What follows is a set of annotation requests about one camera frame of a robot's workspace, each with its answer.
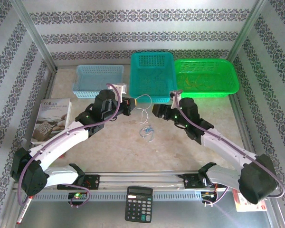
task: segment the green plastic tray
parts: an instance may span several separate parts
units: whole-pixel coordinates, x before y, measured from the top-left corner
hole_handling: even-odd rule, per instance
[[[233,65],[220,58],[187,58],[174,61],[181,97],[225,97],[239,90]]]

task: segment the blue object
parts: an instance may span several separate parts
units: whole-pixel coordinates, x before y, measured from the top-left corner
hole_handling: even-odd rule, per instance
[[[147,94],[154,103],[170,101],[170,92],[176,90],[173,55],[168,52],[141,52],[131,56],[130,95]],[[150,102],[140,97],[138,102]]]
[[[79,65],[73,92],[78,98],[95,98],[106,84],[122,82],[122,65]]]

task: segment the metal bracket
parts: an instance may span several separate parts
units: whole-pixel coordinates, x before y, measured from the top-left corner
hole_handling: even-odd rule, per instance
[[[83,180],[83,184],[81,187],[85,187],[89,190],[98,190],[99,187],[99,178],[100,175],[91,175],[91,174],[86,174]],[[65,186],[63,184],[57,185],[58,190],[82,190],[79,188],[72,188],[69,186]]]
[[[178,177],[184,180],[185,189],[197,189],[205,187],[197,173],[185,173],[183,175],[179,175]]]

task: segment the book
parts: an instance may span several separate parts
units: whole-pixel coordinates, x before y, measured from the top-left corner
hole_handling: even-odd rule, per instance
[[[70,98],[41,101],[31,143],[39,145],[62,132],[69,124]]]
[[[236,204],[237,212],[247,211],[267,211],[267,207],[264,200],[261,200],[258,204],[252,204],[245,199],[242,193],[237,190],[232,190],[233,199]]]

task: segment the white cable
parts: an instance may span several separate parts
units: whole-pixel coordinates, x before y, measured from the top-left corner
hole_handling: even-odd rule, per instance
[[[152,105],[152,98],[149,95],[147,95],[147,94],[140,95],[136,99],[138,99],[138,98],[140,98],[142,96],[148,96],[150,98],[150,105],[147,108],[135,108],[134,109],[134,110],[142,110],[142,117],[143,117],[143,112],[145,112],[147,114],[146,120],[143,122],[143,118],[142,118],[141,122],[139,123],[140,125],[148,124],[147,121],[148,121],[149,116],[148,116],[147,109],[149,109],[151,107],[151,105]]]

